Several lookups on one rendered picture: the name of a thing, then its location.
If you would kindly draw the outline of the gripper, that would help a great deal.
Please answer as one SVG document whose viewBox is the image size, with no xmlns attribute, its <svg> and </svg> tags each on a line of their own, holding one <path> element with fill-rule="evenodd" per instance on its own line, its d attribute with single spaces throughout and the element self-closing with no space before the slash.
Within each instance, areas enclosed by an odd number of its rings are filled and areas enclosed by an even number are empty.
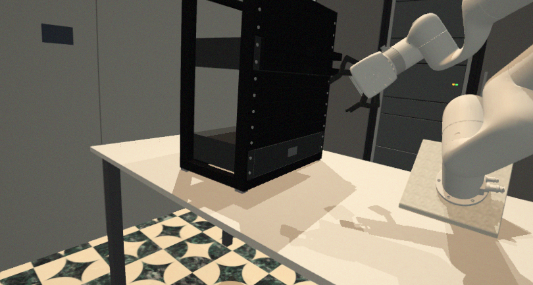
<svg viewBox="0 0 533 285">
<path fill-rule="evenodd" d="M 353 64 L 349 70 L 345 69 L 347 62 Z M 379 108 L 380 92 L 397 79 L 397 70 L 392 60 L 381 52 L 374 53 L 361 61 L 346 55 L 339 72 L 329 78 L 328 84 L 330 85 L 342 76 L 349 76 L 362 96 L 360 102 L 345 110 L 351 113 L 359 107 Z M 371 97 L 374 97 L 374 103 L 366 103 Z"/>
</svg>

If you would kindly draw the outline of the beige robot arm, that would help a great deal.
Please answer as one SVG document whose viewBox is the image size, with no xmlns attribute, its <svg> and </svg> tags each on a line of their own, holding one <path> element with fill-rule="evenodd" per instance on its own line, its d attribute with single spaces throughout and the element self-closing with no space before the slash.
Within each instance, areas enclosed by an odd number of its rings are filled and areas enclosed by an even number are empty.
<svg viewBox="0 0 533 285">
<path fill-rule="evenodd" d="M 532 2 L 463 0 L 462 49 L 440 18 L 429 13 L 413 22 L 405 39 L 389 48 L 382 46 L 381 53 L 392 60 L 397 75 L 422 59 L 433 70 L 445 70 L 473 56 L 486 42 L 494 22 Z M 487 174 L 530 155 L 533 45 L 486 82 L 482 97 L 462 95 L 448 103 L 442 117 L 442 170 L 436 177 L 436 189 L 454 205 L 476 205 L 489 192 L 505 192 L 504 186 L 490 185 L 499 178 Z"/>
</svg>

